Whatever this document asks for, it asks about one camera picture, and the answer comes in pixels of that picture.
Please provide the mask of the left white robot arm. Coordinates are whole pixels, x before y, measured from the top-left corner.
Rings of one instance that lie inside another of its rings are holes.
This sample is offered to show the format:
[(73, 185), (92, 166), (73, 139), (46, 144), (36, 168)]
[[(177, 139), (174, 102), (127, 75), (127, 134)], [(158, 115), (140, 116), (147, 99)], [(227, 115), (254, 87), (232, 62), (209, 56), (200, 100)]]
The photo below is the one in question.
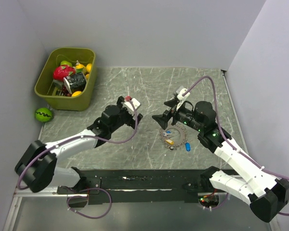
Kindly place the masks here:
[(30, 189), (38, 193), (48, 186), (67, 186), (74, 193), (86, 187), (85, 178), (77, 168), (61, 168), (57, 163), (82, 151), (94, 149), (104, 143), (113, 143), (112, 134), (127, 125), (137, 132), (142, 114), (136, 98), (120, 96), (115, 105), (108, 105), (93, 124), (82, 132), (59, 141), (31, 143), (15, 166), (19, 176), (17, 189)]

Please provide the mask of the yellow tag key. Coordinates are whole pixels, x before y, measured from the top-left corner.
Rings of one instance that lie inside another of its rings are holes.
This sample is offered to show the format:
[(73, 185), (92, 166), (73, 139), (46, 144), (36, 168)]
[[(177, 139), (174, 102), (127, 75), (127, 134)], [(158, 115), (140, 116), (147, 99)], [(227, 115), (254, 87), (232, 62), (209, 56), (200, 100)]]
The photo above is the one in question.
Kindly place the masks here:
[(166, 139), (165, 142), (168, 143), (169, 145), (174, 145), (174, 141), (170, 139)]

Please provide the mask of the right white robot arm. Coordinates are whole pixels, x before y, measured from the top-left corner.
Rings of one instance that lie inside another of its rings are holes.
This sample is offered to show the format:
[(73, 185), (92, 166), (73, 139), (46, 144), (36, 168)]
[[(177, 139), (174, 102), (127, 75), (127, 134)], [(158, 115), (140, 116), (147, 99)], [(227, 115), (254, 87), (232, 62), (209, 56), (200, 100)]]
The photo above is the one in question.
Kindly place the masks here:
[(201, 187), (207, 192), (222, 190), (242, 200), (260, 220), (269, 223), (289, 202), (289, 181), (277, 178), (257, 166), (255, 161), (240, 149), (236, 141), (216, 122), (217, 114), (210, 102), (197, 102), (193, 110), (178, 105), (172, 99), (164, 104), (170, 107), (152, 118), (166, 129), (168, 121), (181, 122), (199, 132), (200, 143), (229, 164), (241, 177), (227, 175), (216, 167), (209, 167), (201, 176)]

